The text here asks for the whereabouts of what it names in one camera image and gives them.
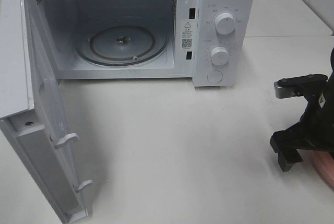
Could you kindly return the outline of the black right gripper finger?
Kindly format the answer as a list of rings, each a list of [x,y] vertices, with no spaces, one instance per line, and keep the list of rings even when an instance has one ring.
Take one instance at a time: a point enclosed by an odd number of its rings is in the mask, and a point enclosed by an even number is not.
[[[288,172],[296,163],[303,159],[296,149],[283,149],[278,151],[278,164],[283,172]]]
[[[280,153],[284,148],[284,138],[281,135],[272,135],[270,145],[275,153]]]

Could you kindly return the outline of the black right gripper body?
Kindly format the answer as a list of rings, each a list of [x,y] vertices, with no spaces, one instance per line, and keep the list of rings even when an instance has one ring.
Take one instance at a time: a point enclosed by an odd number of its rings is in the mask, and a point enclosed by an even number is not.
[[[333,78],[327,79],[320,95],[306,101],[299,122],[273,135],[284,138],[283,149],[333,152]]]

